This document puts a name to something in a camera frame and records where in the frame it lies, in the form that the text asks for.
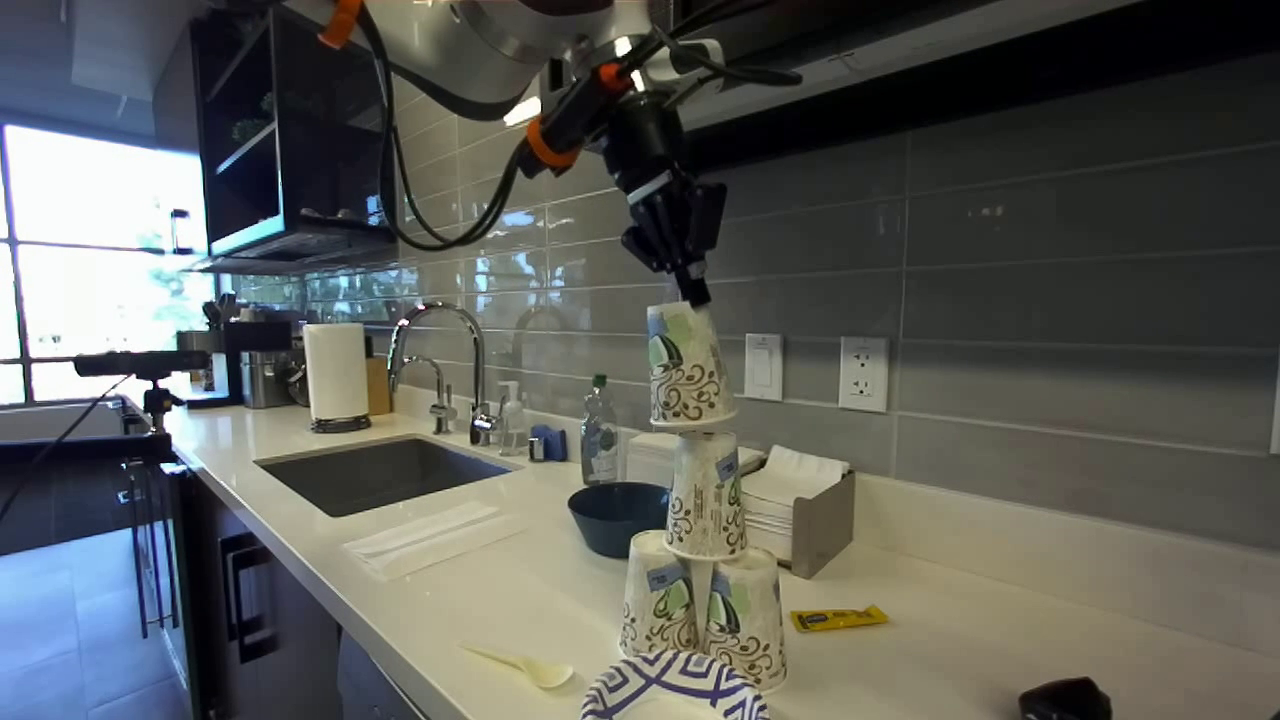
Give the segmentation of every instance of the dark bowl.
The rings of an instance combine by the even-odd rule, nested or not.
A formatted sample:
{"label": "dark bowl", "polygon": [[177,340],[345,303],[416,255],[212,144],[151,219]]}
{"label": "dark bowl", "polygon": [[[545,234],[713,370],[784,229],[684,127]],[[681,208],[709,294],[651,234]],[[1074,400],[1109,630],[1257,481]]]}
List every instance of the dark bowl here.
{"label": "dark bowl", "polygon": [[667,498],[655,483],[589,483],[568,498],[568,512],[591,553],[626,559],[635,533],[667,526]]}

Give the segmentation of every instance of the paper cup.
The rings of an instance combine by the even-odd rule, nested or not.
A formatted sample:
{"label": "paper cup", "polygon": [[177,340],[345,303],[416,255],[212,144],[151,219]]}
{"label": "paper cup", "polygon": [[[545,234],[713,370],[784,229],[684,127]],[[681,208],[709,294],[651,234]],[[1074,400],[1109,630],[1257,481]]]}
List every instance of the paper cup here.
{"label": "paper cup", "polygon": [[717,323],[690,303],[647,303],[647,424],[713,429],[731,421]]}
{"label": "paper cup", "polygon": [[717,565],[709,616],[698,622],[709,655],[734,669],[747,684],[779,684],[787,676],[784,597],[766,553]]}
{"label": "paper cup", "polygon": [[747,547],[731,431],[684,431],[667,501],[667,545],[688,559],[731,559]]}
{"label": "paper cup", "polygon": [[663,533],[632,535],[620,644],[626,655],[696,648],[690,577]]}

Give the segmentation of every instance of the ceiling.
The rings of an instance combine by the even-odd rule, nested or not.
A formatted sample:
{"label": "ceiling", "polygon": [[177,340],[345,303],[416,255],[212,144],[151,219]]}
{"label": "ceiling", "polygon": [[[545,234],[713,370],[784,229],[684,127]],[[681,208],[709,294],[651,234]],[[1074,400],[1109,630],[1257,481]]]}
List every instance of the ceiling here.
{"label": "ceiling", "polygon": [[162,144],[162,104],[177,104],[167,92],[189,88],[177,50],[189,17],[209,3],[4,0],[0,121]]}

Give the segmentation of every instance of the cabinet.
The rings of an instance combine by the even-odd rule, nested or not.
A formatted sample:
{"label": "cabinet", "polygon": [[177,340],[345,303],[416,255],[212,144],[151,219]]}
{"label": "cabinet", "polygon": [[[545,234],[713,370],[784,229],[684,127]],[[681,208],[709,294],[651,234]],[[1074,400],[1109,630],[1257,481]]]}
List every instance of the cabinet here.
{"label": "cabinet", "polygon": [[395,254],[375,61],[316,42],[316,24],[269,10],[191,24],[209,255],[339,264]]}
{"label": "cabinet", "polygon": [[339,623],[205,483],[184,487],[198,715],[339,720]]}

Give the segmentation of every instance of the faucet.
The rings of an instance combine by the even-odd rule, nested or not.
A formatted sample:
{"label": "faucet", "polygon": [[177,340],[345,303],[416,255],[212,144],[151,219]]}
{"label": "faucet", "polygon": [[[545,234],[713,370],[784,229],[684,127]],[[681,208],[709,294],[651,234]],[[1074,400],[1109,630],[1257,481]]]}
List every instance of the faucet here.
{"label": "faucet", "polygon": [[401,384],[406,363],[416,363],[416,361],[433,363],[433,376],[436,376],[436,400],[433,400],[436,437],[448,437],[452,421],[457,421],[457,408],[452,408],[452,384],[445,379],[445,363],[436,363],[433,358],[412,358],[412,351],[387,351],[387,358],[390,358],[387,361],[390,398],[395,398],[395,384]]}
{"label": "faucet", "polygon": [[481,332],[481,322],[469,307],[448,303],[448,300],[416,300],[416,303],[406,303],[401,311],[395,328],[390,328],[387,376],[390,376],[390,384],[401,384],[401,376],[406,370],[404,337],[406,337],[406,328],[416,322],[423,322],[433,311],[457,311],[471,332],[471,421],[469,421],[469,437],[471,437],[471,446],[492,446],[492,416],[488,416],[488,400],[483,400],[483,332]]}

